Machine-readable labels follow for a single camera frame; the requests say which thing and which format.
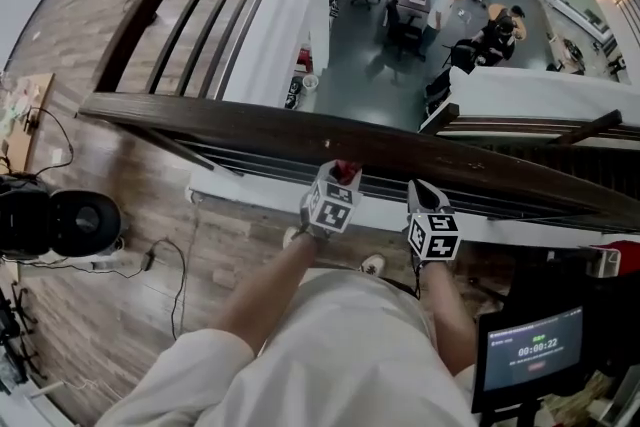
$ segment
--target sneaker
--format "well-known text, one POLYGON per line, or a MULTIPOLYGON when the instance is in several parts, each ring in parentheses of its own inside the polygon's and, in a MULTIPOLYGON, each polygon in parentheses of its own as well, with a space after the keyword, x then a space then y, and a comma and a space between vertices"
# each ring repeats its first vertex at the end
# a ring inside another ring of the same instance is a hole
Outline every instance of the sneaker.
POLYGON ((387 262, 384 259, 384 256, 379 254, 371 255, 364 262, 362 262, 362 264, 360 264, 359 270, 360 272, 364 272, 365 274, 380 277, 384 271, 386 263, 387 262))

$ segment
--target hand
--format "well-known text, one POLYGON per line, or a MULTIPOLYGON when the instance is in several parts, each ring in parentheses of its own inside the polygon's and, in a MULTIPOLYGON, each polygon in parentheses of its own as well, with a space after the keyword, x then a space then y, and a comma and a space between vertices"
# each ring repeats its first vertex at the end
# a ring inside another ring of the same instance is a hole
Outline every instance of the hand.
POLYGON ((317 242, 326 243, 329 241, 329 236, 331 232, 327 230, 323 230, 322 228, 315 226, 309 222, 309 210, 304 208, 309 199, 309 195, 311 194, 311 190, 307 191, 307 193, 302 196, 300 200, 300 227, 298 228, 297 234, 294 236, 297 237, 302 233, 310 234, 317 242))

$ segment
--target screen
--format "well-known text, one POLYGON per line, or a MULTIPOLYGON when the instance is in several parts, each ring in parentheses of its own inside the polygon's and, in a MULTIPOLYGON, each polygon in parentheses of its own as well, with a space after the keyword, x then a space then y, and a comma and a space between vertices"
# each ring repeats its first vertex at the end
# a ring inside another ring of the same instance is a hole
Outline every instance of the screen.
POLYGON ((489 332, 485 391, 522 384, 580 362, 582 308, 489 332))

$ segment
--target balcony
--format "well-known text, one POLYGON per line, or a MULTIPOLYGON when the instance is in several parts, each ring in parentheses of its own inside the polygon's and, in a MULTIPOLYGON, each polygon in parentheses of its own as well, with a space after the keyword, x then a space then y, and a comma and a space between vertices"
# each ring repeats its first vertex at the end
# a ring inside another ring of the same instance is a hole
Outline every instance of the balcony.
MULTIPOLYGON (((374 205, 388 206, 400 217, 407 181, 422 178, 445 190, 459 212, 485 221, 533 222, 607 233, 640 228, 640 202, 630 187, 579 176, 552 162, 533 163, 525 155, 519 158, 472 142, 436 137, 440 130, 430 135, 410 133, 223 100, 234 70, 248 66, 238 56, 246 51, 247 34, 259 20, 257 13, 265 3, 271 9, 277 7, 278 0, 236 0, 235 5, 218 0, 193 44, 181 78, 169 87, 169 82, 163 82, 163 71, 200 2, 189 0, 144 90, 125 91, 121 79, 127 64, 162 1, 134 0, 102 57, 94 93, 81 114, 116 124, 179 155, 209 172, 205 180, 231 180, 239 193, 259 186, 264 194, 275 191, 280 199, 295 203, 298 188, 312 182, 318 166, 339 158, 364 165, 362 190, 366 200, 374 202, 372 210, 374 205), (225 7, 231 14, 223 23, 220 13, 225 7), (193 83, 196 62, 215 24, 220 34, 214 41, 215 50, 205 63, 202 80, 193 83)), ((572 130, 565 128, 560 132, 572 130)))

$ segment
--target gray floor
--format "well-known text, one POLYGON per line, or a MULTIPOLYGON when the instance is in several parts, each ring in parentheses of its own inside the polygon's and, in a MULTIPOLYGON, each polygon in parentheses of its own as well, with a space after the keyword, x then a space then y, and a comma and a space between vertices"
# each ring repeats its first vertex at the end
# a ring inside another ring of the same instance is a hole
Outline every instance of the gray floor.
MULTIPOLYGON (((546 42, 544 12, 537 0, 488 0, 520 5, 525 13, 527 39, 518 42, 506 64, 517 68, 544 70, 552 61, 546 42)), ((320 78, 315 112, 357 119, 415 131, 422 121, 423 90, 442 70, 452 45, 476 34, 487 22, 487 11, 479 3, 462 0, 458 9, 427 53, 423 63, 410 55, 400 62, 393 48, 384 49, 384 0, 368 11, 365 5, 351 6, 341 0, 340 15, 331 31, 329 67, 320 78)))

